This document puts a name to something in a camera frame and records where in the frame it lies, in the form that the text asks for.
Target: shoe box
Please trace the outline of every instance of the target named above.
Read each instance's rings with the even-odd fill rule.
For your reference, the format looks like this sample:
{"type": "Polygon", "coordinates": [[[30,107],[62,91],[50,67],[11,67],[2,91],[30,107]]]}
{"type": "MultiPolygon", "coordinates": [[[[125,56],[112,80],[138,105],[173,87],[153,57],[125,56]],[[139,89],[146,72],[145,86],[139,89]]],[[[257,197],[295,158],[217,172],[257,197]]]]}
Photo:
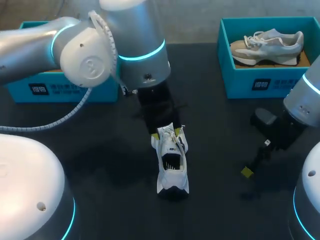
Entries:
{"type": "Polygon", "coordinates": [[[284,98],[320,55],[320,25],[314,17],[223,18],[217,54],[229,99],[284,98]],[[258,31],[276,29],[282,34],[304,34],[303,51],[296,66],[260,62],[243,66],[234,62],[230,44],[258,31]]]}
{"type": "MultiPolygon", "coordinates": [[[[36,27],[47,21],[23,22],[20,29],[36,27]]],[[[61,70],[42,72],[5,86],[16,103],[79,103],[87,88],[72,84],[61,70]]],[[[118,84],[110,77],[95,87],[89,103],[114,103],[118,100],[118,84]]]]}

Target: glowing blue light ring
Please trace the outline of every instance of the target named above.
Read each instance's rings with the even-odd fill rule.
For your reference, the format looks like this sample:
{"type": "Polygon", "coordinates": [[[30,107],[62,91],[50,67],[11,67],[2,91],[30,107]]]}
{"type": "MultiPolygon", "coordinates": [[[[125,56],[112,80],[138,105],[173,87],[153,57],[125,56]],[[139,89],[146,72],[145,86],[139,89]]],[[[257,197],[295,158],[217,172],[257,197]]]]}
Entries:
{"type": "Polygon", "coordinates": [[[306,76],[304,74],[303,74],[302,78],[305,81],[305,83],[308,84],[308,86],[310,88],[312,88],[317,94],[320,95],[320,90],[318,88],[316,88],[315,86],[313,86],[312,83],[308,81],[308,79],[306,78],[306,76]]]}
{"type": "Polygon", "coordinates": [[[120,56],[119,55],[119,58],[121,58],[122,60],[126,60],[126,61],[139,61],[139,60],[147,59],[147,58],[152,57],[153,55],[156,55],[158,52],[160,52],[161,49],[164,48],[165,44],[166,44],[166,40],[164,39],[163,43],[161,44],[160,47],[158,47],[156,50],[154,50],[153,52],[150,52],[150,53],[148,53],[146,55],[137,56],[137,57],[125,57],[125,56],[120,56]]]}
{"type": "Polygon", "coordinates": [[[52,42],[51,42],[51,55],[52,55],[53,58],[55,58],[55,57],[54,57],[54,44],[55,44],[55,41],[56,41],[57,37],[58,37],[59,34],[61,34],[64,30],[66,30],[66,29],[68,29],[68,28],[71,28],[71,27],[73,27],[73,26],[74,26],[74,24],[67,25],[67,26],[61,28],[61,29],[54,35],[53,40],[52,40],[52,42]]]}
{"type": "Polygon", "coordinates": [[[304,225],[302,224],[302,222],[300,221],[300,218],[298,217],[298,213],[296,210],[296,204],[295,204],[295,194],[296,194],[296,189],[294,189],[294,193],[293,193],[293,208],[294,208],[294,212],[296,215],[296,218],[298,219],[301,227],[303,228],[303,230],[306,232],[306,234],[308,234],[308,236],[312,239],[312,240],[316,240],[314,237],[311,236],[311,234],[306,230],[306,228],[304,227],[304,225]]]}
{"type": "Polygon", "coordinates": [[[65,234],[64,234],[64,236],[63,236],[63,238],[61,240],[65,240],[66,237],[68,236],[68,233],[70,232],[72,224],[74,224],[75,215],[76,215],[76,201],[73,198],[73,215],[72,215],[72,219],[71,219],[71,222],[70,222],[70,225],[69,225],[68,229],[66,230],[66,232],[65,232],[65,234]]]}

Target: concrete wall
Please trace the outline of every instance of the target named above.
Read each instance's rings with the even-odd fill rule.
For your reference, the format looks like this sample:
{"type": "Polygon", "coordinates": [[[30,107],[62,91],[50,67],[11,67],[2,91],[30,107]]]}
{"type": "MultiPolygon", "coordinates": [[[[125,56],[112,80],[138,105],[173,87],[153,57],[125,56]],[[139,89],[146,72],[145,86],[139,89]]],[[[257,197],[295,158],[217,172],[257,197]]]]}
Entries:
{"type": "MultiPolygon", "coordinates": [[[[169,43],[216,42],[219,21],[227,17],[315,16],[320,20],[319,0],[155,1],[169,43]]],[[[59,16],[86,18],[89,10],[99,10],[98,0],[0,0],[0,29],[59,16]]]]}

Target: table surface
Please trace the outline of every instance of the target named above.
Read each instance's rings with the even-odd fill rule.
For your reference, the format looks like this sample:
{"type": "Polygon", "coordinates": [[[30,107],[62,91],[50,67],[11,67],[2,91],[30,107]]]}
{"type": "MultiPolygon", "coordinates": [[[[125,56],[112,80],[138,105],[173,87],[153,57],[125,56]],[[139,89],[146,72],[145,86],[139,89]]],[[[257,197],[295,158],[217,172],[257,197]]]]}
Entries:
{"type": "MultiPolygon", "coordinates": [[[[189,144],[189,198],[157,197],[158,160],[135,96],[116,104],[86,105],[51,130],[23,133],[60,159],[74,192],[83,240],[289,240],[287,213],[308,152],[320,131],[308,128],[286,152],[249,182],[240,171],[264,137],[249,124],[255,108],[279,114],[281,99],[228,100],[217,45],[169,45],[169,86],[189,144]],[[260,199],[243,199],[253,185],[260,199]]],[[[69,104],[20,104],[0,89],[0,123],[33,127],[59,119],[69,104]]]]}

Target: shoe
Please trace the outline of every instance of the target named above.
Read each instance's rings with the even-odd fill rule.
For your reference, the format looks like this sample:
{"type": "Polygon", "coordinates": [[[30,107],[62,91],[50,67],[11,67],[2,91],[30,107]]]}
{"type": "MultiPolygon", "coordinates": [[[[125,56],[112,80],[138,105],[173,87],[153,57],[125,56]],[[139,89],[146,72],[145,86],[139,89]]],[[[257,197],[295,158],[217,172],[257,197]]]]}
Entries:
{"type": "Polygon", "coordinates": [[[257,31],[253,36],[230,44],[232,57],[245,65],[254,66],[262,60],[282,65],[297,65],[304,47],[304,34],[281,34],[272,29],[257,31]]]}
{"type": "Polygon", "coordinates": [[[156,150],[159,161],[157,193],[167,191],[169,194],[189,194],[186,159],[188,143],[183,127],[176,136],[174,125],[171,123],[158,128],[158,135],[159,140],[151,137],[151,145],[156,150]]]}

